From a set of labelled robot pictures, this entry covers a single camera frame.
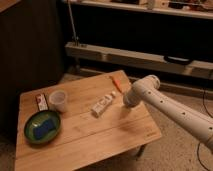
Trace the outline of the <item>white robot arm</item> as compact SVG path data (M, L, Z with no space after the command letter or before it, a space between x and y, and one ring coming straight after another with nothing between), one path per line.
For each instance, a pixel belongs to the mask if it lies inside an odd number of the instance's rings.
M159 87L159 78L155 75L148 75L131 85L123 96L123 103L128 108L136 107L141 101L151 104L197 138L213 153L213 118L162 94Z

